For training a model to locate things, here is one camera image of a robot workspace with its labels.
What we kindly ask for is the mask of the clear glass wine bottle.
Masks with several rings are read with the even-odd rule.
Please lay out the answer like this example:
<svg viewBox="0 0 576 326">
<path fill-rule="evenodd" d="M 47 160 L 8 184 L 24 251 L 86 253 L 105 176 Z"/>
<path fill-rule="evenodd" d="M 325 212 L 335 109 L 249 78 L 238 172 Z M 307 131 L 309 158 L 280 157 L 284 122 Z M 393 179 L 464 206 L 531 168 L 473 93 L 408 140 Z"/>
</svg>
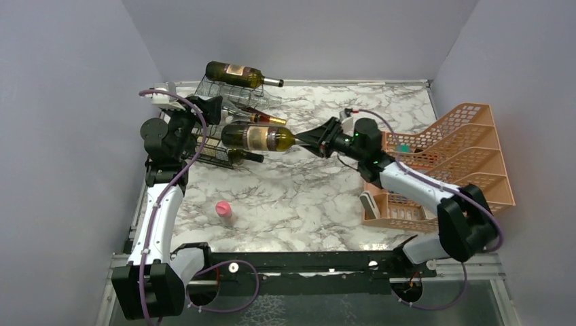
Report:
<svg viewBox="0 0 576 326">
<path fill-rule="evenodd" d="M 224 107 L 221 109 L 221 119 L 219 125 L 230 124 L 232 122 L 247 122 L 256 123 L 259 121 L 260 115 L 251 113 L 241 109 L 233 109 L 231 107 Z"/>
</svg>

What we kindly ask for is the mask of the green wine bottle tan label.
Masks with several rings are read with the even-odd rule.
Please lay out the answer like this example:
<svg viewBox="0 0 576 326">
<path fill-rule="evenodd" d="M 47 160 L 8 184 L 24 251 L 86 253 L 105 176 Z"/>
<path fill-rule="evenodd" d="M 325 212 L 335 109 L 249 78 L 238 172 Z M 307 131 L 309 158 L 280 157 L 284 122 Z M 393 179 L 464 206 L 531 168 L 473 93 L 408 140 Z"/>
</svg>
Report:
<svg viewBox="0 0 576 326">
<path fill-rule="evenodd" d="M 229 124 L 221 131 L 221 142 L 228 149 L 248 151 L 287 151 L 296 137 L 284 126 Z"/>
</svg>

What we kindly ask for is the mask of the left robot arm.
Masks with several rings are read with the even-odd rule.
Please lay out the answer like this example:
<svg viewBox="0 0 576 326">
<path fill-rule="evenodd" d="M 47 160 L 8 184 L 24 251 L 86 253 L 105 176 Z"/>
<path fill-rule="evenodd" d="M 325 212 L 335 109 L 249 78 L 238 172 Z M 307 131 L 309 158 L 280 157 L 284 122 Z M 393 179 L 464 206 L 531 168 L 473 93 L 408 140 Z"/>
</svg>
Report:
<svg viewBox="0 0 576 326">
<path fill-rule="evenodd" d="M 183 202 L 188 170 L 198 159 L 206 139 L 192 134 L 200 126 L 204 137 L 210 125 L 222 120 L 223 98 L 174 95 L 180 109 L 167 109 L 168 121 L 153 117 L 140 129 L 148 154 L 145 184 L 146 211 L 141 232 L 125 266 L 116 267 L 111 282 L 124 316 L 159 325 L 164 317 L 179 316 L 187 284 L 213 272 L 211 250 L 205 242 L 180 246 L 174 254 L 170 243 L 177 212 Z"/>
</svg>

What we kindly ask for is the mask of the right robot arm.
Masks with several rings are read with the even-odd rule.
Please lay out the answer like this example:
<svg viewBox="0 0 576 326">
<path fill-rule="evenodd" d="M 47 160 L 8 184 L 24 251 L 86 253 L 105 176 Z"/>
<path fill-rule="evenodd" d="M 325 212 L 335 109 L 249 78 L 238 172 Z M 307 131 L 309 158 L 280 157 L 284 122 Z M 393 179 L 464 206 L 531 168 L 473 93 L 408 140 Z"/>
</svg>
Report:
<svg viewBox="0 0 576 326">
<path fill-rule="evenodd" d="M 436 213 L 436 234 L 415 236 L 395 249 L 391 261 L 398 275 L 409 276 L 419 264 L 433 259 L 452 258 L 464 263 L 477 253 L 496 251 L 503 244 L 501 228 L 479 187 L 459 187 L 413 170 L 383 150 L 382 136 L 373 119 L 357 120 L 349 136 L 333 117 L 295 137 L 299 146 L 318 157 L 328 158 L 337 152 L 356 160 L 364 181 Z"/>
</svg>

